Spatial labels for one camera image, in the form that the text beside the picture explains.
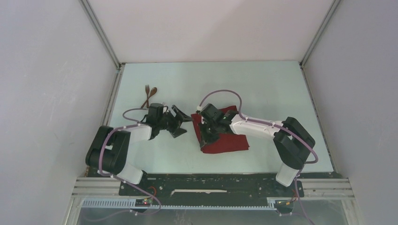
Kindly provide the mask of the red cloth napkin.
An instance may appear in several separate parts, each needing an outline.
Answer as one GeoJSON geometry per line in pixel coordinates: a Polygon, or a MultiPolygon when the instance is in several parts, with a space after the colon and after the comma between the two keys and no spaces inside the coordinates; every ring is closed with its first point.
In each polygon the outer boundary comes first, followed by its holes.
{"type": "MultiPolygon", "coordinates": [[[[226,112],[237,112],[237,107],[235,105],[220,109],[223,113],[226,112]]],[[[200,142],[200,131],[199,124],[202,119],[197,113],[192,114],[192,122],[197,136],[198,142],[200,142]]],[[[220,139],[213,144],[207,145],[203,148],[200,147],[202,153],[205,154],[219,154],[234,151],[248,150],[249,144],[245,135],[237,134],[221,134],[220,139]]]]}

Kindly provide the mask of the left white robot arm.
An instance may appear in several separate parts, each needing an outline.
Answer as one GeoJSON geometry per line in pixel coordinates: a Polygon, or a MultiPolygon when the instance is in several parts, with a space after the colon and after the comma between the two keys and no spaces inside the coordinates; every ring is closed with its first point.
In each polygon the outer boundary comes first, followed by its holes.
{"type": "Polygon", "coordinates": [[[162,130],[177,138],[187,131],[181,128],[192,118],[175,105],[168,107],[159,103],[150,104],[142,120],[133,120],[132,125],[122,127],[100,126],[86,154],[87,166],[96,168],[102,176],[118,177],[130,183],[137,195],[148,191],[148,182],[142,179],[146,173],[127,161],[129,145],[154,139],[162,130]]]}

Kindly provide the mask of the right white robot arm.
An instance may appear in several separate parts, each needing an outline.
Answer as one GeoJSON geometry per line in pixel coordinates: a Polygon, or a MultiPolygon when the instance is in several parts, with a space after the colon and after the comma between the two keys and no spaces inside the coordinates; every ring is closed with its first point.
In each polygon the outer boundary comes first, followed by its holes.
{"type": "Polygon", "coordinates": [[[274,143],[282,161],[276,174],[273,190],[279,196],[287,195],[292,189],[292,182],[309,164],[308,158],[318,156],[314,152],[315,140],[293,117],[284,121],[261,120],[229,110],[206,113],[199,112],[201,146],[215,143],[222,134],[245,135],[261,139],[270,139],[274,143]]]}

